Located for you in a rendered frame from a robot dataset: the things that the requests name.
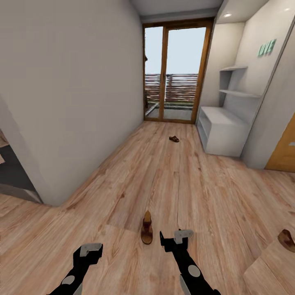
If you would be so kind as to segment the sandal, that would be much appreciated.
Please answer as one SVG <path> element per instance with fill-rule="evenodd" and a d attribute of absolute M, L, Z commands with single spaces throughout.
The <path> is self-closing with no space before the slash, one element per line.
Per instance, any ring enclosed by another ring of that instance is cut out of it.
<path fill-rule="evenodd" d="M 141 239 L 145 245 L 149 245 L 153 240 L 153 229 L 151 223 L 151 214 L 147 211 L 141 228 Z"/>
<path fill-rule="evenodd" d="M 174 142 L 179 142 L 179 140 L 176 138 L 176 136 L 173 136 L 173 137 L 169 136 L 169 139 L 173 140 Z"/>

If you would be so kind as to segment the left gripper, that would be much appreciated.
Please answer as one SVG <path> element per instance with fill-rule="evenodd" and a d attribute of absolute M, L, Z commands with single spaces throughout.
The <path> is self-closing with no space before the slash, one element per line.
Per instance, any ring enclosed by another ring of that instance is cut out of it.
<path fill-rule="evenodd" d="M 97 264 L 98 259 L 102 257 L 103 244 L 99 250 L 91 250 L 86 256 L 80 257 L 81 247 L 73 255 L 73 266 L 83 264 L 86 267 L 86 272 L 90 265 Z"/>

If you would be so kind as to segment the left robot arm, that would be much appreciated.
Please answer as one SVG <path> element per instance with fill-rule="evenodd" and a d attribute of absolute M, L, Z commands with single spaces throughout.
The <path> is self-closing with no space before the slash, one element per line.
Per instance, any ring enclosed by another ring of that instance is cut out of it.
<path fill-rule="evenodd" d="M 81 295 L 83 278 L 90 265 L 97 264 L 102 257 L 103 244 L 83 244 L 73 255 L 73 269 L 49 295 Z"/>

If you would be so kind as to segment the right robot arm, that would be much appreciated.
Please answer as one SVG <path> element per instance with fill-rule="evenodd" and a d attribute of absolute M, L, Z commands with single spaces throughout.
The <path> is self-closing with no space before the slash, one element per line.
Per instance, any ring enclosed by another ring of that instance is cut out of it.
<path fill-rule="evenodd" d="M 166 252 L 173 252 L 180 269 L 180 283 L 185 295 L 221 295 L 218 290 L 213 290 L 205 281 L 201 270 L 189 256 L 188 237 L 193 235 L 191 229 L 174 231 L 175 238 L 164 239 L 160 232 L 161 245 Z"/>

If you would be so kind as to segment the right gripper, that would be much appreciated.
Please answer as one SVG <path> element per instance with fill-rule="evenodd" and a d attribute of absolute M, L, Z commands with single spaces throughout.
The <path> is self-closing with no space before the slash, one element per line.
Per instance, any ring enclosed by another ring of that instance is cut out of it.
<path fill-rule="evenodd" d="M 174 238 L 164 239 L 163 234 L 160 232 L 160 241 L 161 245 L 164 245 L 166 252 L 173 252 L 173 255 L 176 257 L 180 252 L 188 252 L 188 238 L 182 238 L 181 244 L 176 244 Z"/>

